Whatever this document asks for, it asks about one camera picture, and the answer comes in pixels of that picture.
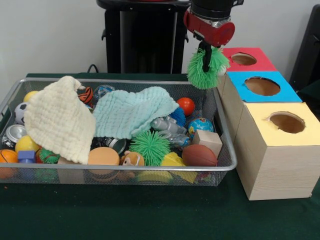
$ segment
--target green spiky ball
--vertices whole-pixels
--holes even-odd
[[[229,60],[220,48],[212,47],[209,71],[203,70],[205,50],[199,49],[194,53],[187,67],[187,77],[190,83],[198,89],[211,89],[219,84],[218,72],[222,67],[230,67]]]
[[[45,164],[56,164],[59,161],[60,155],[45,148],[41,148],[39,157]]]
[[[165,155],[170,153],[170,143],[157,131],[146,131],[132,139],[129,150],[141,154],[146,166],[160,166]]]

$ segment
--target red rubber ball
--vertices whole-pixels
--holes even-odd
[[[194,101],[188,97],[182,97],[176,102],[179,104],[180,108],[183,109],[184,115],[186,116],[191,115],[196,108]]]

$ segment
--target circular hole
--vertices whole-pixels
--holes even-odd
[[[258,95],[273,96],[280,92],[280,86],[268,78],[254,76],[245,80],[244,83],[248,89]]]
[[[278,129],[290,134],[300,133],[306,127],[303,119],[295,114],[285,111],[273,113],[269,120],[273,122]]]
[[[253,56],[243,53],[243,52],[238,52],[234,55],[231,56],[232,61],[239,65],[243,66],[250,66],[253,64],[257,63],[257,59],[255,59]]]

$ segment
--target wooden box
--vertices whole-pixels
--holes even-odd
[[[227,72],[275,72],[277,69],[265,53],[258,47],[224,48],[223,54],[229,59]],[[222,97],[226,76],[220,77],[218,91]]]
[[[225,78],[222,104],[232,141],[236,137],[244,102],[301,102],[278,71],[229,72]]]
[[[311,195],[320,175],[320,123],[305,103],[246,103],[234,148],[249,200]]]

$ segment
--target soccer ball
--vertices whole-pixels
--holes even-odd
[[[20,125],[25,125],[24,115],[28,104],[28,102],[20,103],[14,110],[15,121]]]

